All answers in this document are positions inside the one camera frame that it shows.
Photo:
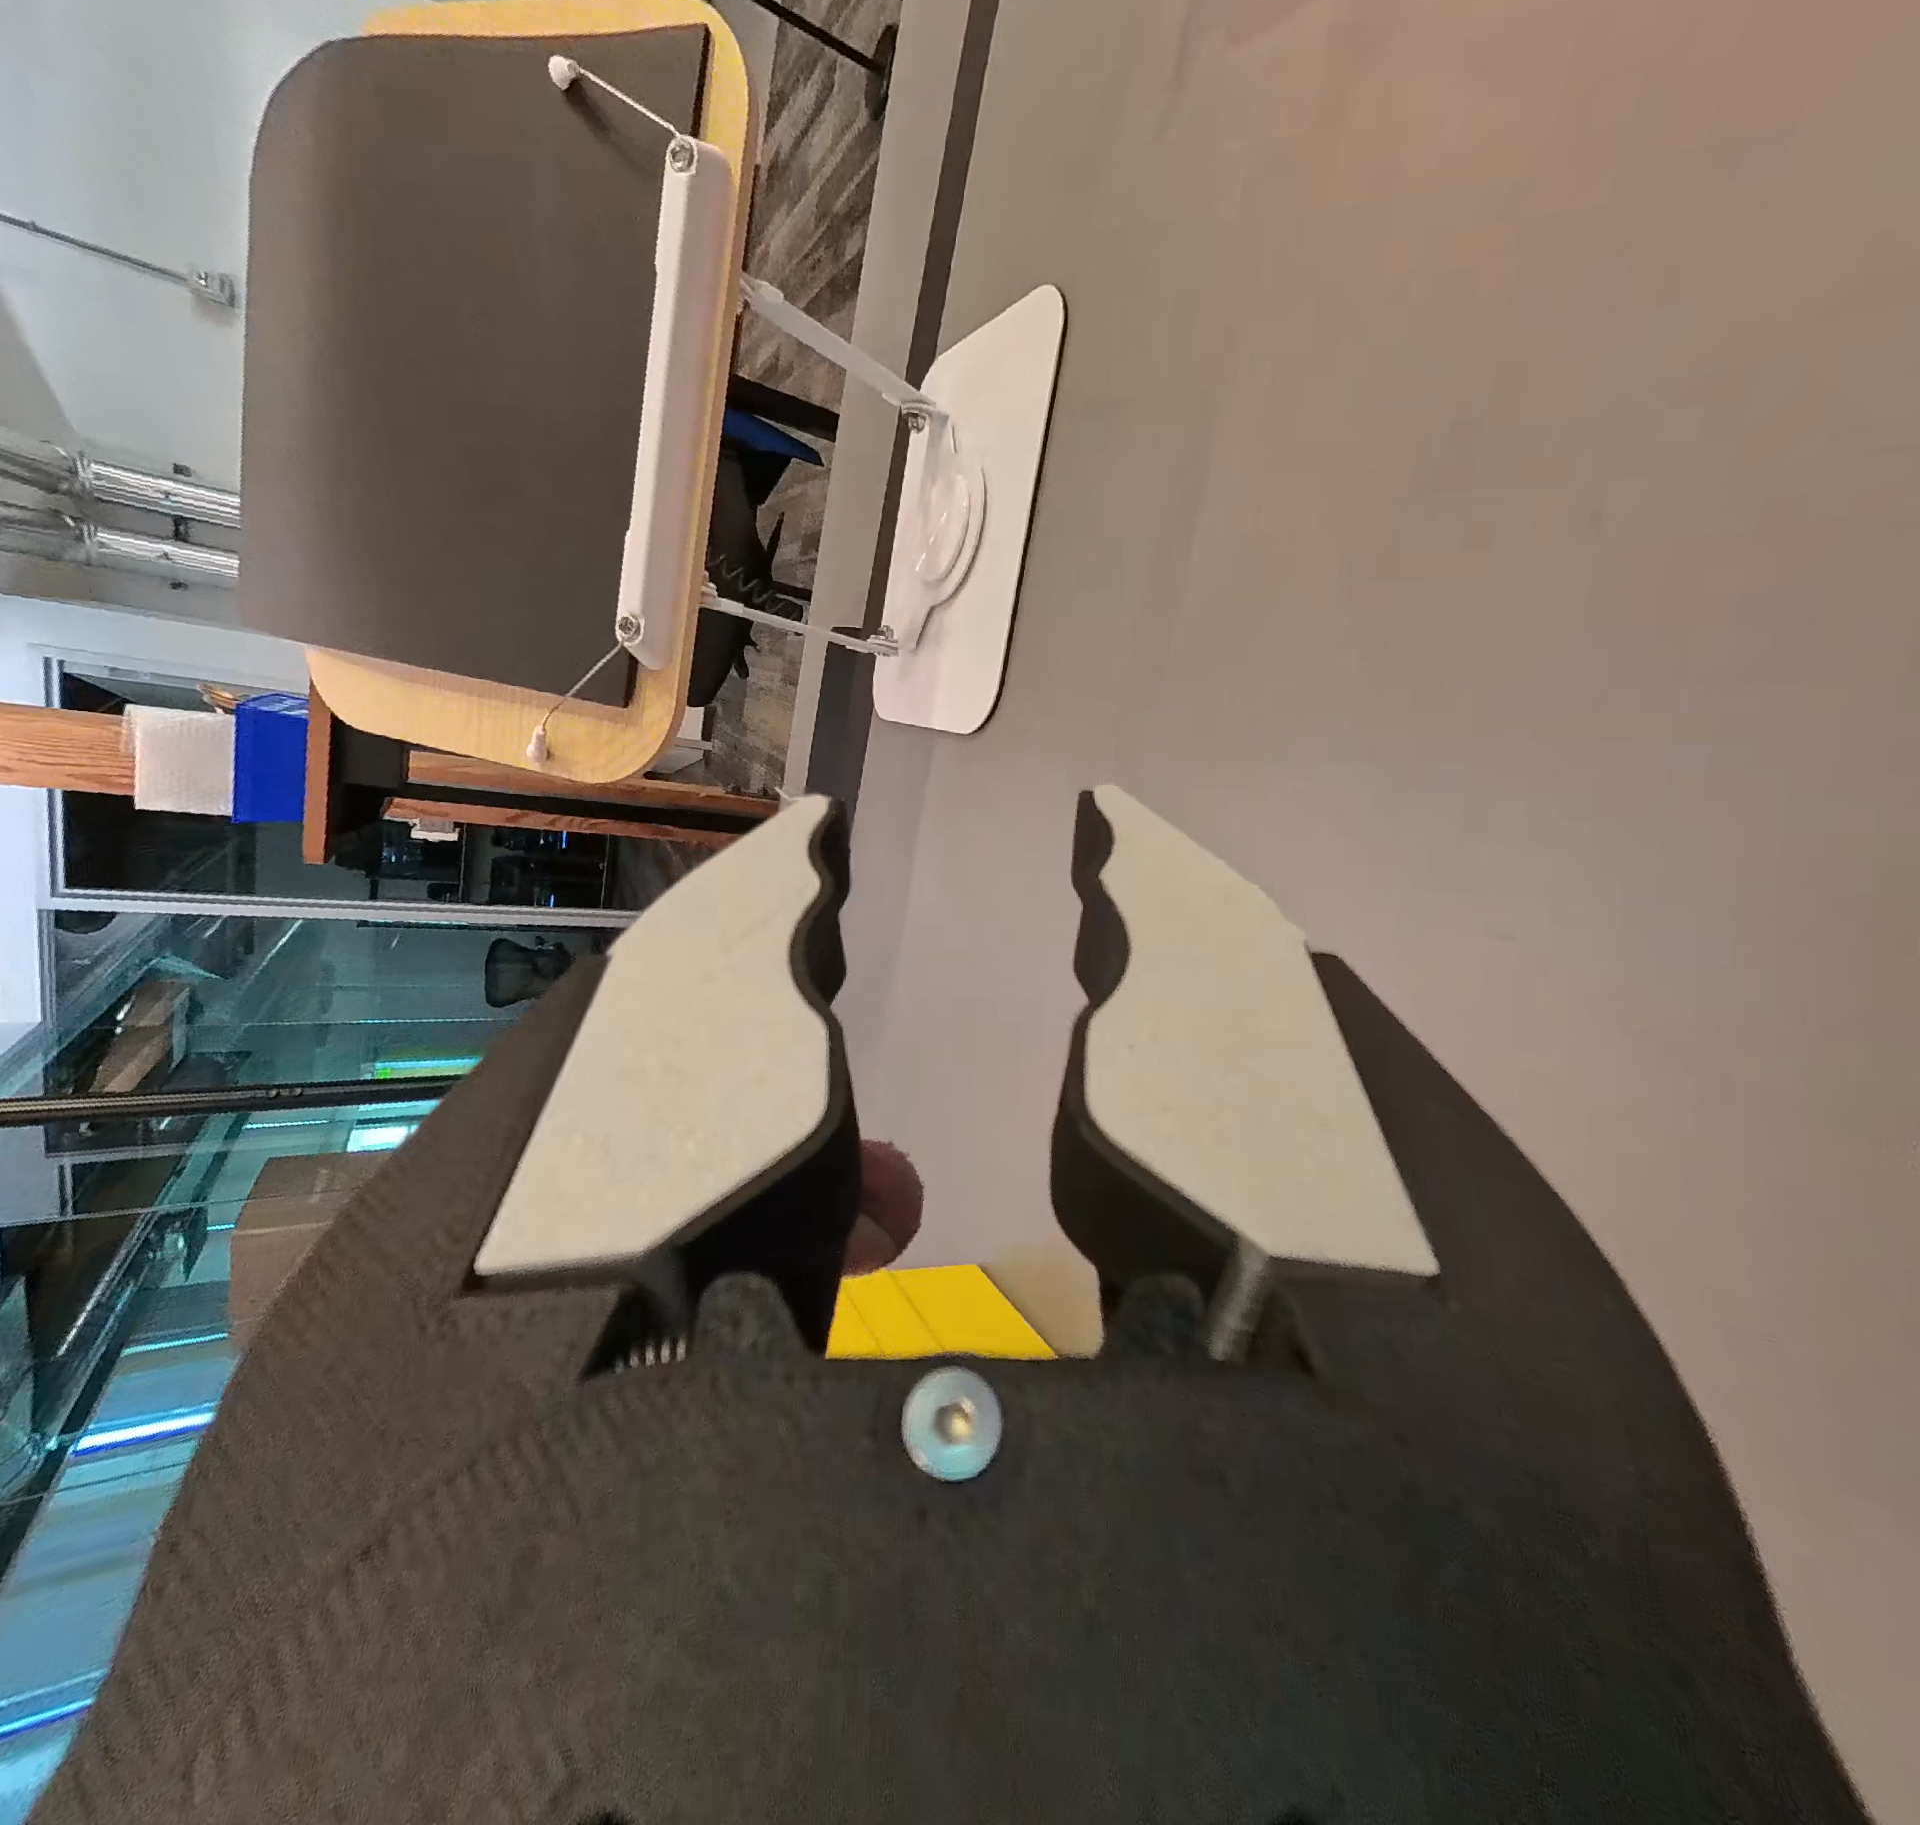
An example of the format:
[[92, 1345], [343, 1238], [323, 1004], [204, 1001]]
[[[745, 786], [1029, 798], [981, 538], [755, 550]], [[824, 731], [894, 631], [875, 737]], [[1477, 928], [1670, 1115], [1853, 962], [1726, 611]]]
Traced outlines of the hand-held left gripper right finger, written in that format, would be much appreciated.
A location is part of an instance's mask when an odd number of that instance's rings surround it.
[[1215, 1316], [1294, 1270], [1433, 1280], [1304, 928], [1114, 783], [1080, 793], [1070, 879], [1059, 1225], [1101, 1307], [1162, 1276]]

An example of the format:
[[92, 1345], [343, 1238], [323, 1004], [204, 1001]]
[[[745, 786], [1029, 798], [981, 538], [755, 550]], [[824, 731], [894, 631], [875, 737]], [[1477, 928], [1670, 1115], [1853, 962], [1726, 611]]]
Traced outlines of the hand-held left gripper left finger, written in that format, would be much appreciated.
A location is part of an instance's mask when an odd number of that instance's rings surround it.
[[856, 1223], [834, 999], [849, 834], [796, 798], [653, 900], [607, 954], [482, 1238], [480, 1283], [612, 1280], [678, 1254], [832, 1293]]

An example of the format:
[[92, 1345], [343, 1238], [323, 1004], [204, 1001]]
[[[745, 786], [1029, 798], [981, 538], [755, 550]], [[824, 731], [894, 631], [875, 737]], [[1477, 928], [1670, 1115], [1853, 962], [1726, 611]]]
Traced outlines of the yellow plastic bin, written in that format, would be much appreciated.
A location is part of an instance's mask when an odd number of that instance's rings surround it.
[[829, 1360], [1055, 1358], [978, 1263], [882, 1269], [840, 1280]]

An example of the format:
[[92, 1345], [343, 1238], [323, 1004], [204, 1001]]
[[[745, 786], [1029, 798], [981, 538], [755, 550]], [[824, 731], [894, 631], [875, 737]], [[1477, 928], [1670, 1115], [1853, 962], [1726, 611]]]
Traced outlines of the person's left hand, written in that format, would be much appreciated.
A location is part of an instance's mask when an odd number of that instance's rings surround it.
[[845, 1274], [867, 1276], [889, 1269], [920, 1231], [924, 1183], [913, 1159], [894, 1144], [860, 1145], [860, 1199], [845, 1254]]

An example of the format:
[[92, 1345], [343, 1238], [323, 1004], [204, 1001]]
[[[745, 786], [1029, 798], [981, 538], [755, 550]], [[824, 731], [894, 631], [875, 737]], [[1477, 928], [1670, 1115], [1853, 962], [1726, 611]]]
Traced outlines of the wooden beam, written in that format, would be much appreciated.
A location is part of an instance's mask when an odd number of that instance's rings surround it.
[[[4, 705], [3, 781], [130, 798], [134, 735], [113, 713]], [[360, 813], [457, 827], [653, 836], [718, 849], [778, 810], [778, 797], [707, 783], [548, 779], [360, 732], [328, 708], [319, 708], [308, 732], [300, 772], [300, 844], [308, 861], [331, 859]]]

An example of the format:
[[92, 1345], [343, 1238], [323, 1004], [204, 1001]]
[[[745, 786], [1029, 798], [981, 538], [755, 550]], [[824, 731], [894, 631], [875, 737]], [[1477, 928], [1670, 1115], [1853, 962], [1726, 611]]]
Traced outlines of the blue box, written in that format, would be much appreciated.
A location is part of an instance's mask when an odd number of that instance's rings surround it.
[[231, 708], [231, 819], [303, 823], [308, 745], [308, 699], [259, 691]]

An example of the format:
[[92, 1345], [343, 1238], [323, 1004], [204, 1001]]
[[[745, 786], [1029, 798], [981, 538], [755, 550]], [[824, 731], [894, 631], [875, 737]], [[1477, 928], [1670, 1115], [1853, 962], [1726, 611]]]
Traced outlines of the dark board with wooden rim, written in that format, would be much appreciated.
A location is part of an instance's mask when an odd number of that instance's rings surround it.
[[406, 7], [275, 86], [239, 601], [336, 720], [584, 783], [674, 743], [752, 131], [705, 0]]

